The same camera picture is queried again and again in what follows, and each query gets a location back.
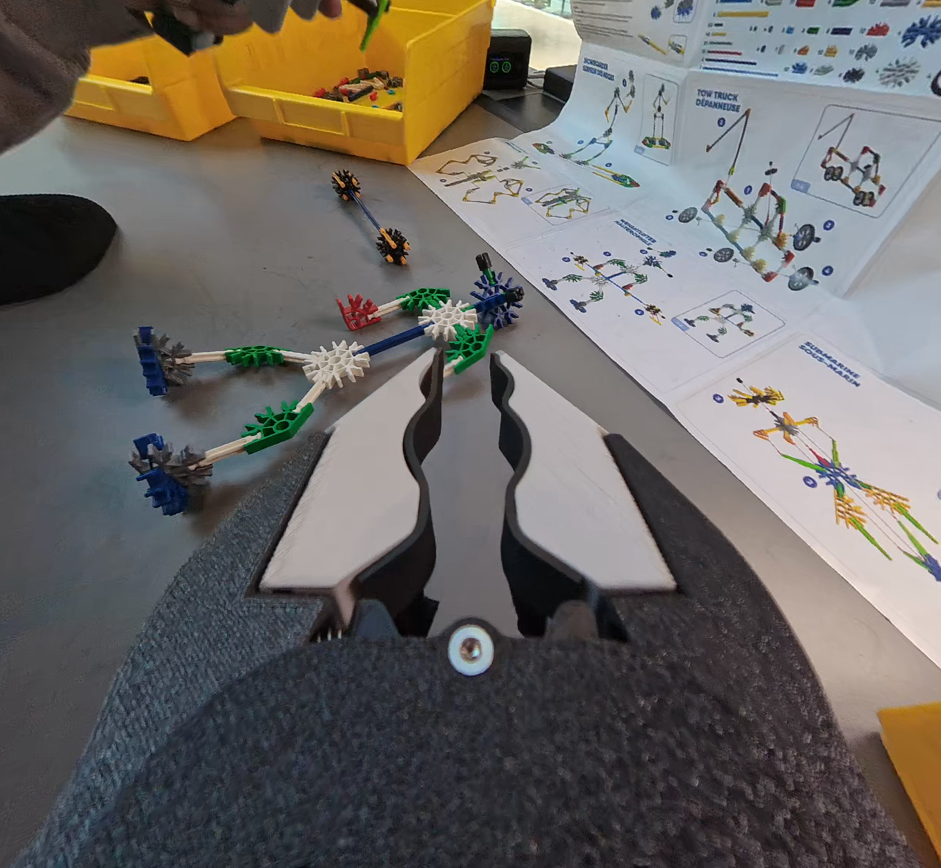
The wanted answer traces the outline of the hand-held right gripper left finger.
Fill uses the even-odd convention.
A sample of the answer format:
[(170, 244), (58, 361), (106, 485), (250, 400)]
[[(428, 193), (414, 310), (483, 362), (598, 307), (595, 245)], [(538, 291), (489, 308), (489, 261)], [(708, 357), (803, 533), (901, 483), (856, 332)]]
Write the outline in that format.
[(441, 435), (444, 354), (419, 355), (340, 417), (281, 519), (262, 596), (326, 598), (349, 627), (363, 601), (394, 622), (420, 614), (436, 564), (422, 463)]

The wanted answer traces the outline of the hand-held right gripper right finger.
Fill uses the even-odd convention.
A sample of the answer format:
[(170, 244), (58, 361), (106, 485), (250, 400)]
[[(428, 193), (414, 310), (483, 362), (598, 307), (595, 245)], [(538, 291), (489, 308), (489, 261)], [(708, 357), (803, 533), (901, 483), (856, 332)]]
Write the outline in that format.
[(614, 600), (677, 585), (615, 437), (506, 352), (490, 357), (490, 380), (512, 470), (500, 561), (520, 634), (543, 637), (559, 607), (576, 602), (602, 637), (624, 638)]

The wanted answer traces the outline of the lime green toy rod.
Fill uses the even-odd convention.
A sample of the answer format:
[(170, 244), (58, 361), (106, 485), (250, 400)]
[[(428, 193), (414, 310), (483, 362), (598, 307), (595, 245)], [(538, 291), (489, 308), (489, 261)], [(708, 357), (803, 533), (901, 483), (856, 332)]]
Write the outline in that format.
[(389, 11), (392, 0), (376, 0), (375, 9), (368, 14), (366, 27), (359, 44), (359, 51), (365, 52), (379, 27), (383, 16)]

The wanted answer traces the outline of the multicoloured construction toy model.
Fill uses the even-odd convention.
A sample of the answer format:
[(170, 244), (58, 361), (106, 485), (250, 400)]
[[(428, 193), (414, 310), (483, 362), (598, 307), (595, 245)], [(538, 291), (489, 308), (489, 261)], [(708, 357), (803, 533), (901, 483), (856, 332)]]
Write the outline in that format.
[(139, 326), (135, 351), (148, 392), (165, 397), (172, 386), (187, 383), (199, 365), (225, 363), (232, 368), (299, 368), (309, 387), (296, 401), (266, 407), (246, 424), (240, 436), (201, 451), (184, 447), (174, 451), (161, 435), (150, 433), (134, 440), (129, 460), (136, 480), (146, 487), (145, 498), (164, 516), (197, 509), (205, 497), (218, 462), (253, 455), (294, 438), (307, 423), (325, 392), (363, 379), (374, 357), (421, 340), (444, 351), (446, 377), (463, 373), (487, 353), (493, 335), (520, 316), (525, 292), (512, 278), (496, 271), (490, 257), (476, 257), (480, 277), (470, 301), (454, 299), (446, 288), (421, 287), (384, 304), (361, 296), (338, 301), (347, 331), (355, 333), (381, 323), (394, 314), (406, 314), (414, 323), (405, 330), (371, 344), (342, 340), (303, 353), (268, 345), (252, 345), (194, 353), (182, 343), (151, 326)]

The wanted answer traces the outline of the pile of loose toy parts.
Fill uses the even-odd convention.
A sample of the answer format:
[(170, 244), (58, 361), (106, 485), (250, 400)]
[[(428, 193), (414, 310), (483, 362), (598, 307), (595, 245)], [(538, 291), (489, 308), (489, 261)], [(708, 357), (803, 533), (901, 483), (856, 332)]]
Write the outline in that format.
[(377, 110), (403, 112), (404, 79), (385, 70), (361, 68), (357, 76), (343, 77), (331, 87), (320, 87), (313, 98)]

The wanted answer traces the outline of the black device with green display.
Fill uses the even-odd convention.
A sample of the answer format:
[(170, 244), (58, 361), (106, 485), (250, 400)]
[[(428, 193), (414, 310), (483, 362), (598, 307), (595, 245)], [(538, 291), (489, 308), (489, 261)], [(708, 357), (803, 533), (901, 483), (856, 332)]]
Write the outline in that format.
[(528, 84), (532, 44), (531, 35), (524, 29), (493, 27), (483, 90), (524, 90)]

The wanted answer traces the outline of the white instruction sheet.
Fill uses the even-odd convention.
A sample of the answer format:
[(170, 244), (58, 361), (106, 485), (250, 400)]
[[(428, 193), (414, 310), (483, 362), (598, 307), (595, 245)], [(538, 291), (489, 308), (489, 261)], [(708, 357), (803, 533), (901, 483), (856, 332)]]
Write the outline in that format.
[(940, 0), (522, 0), (559, 117), (413, 172), (939, 663)]

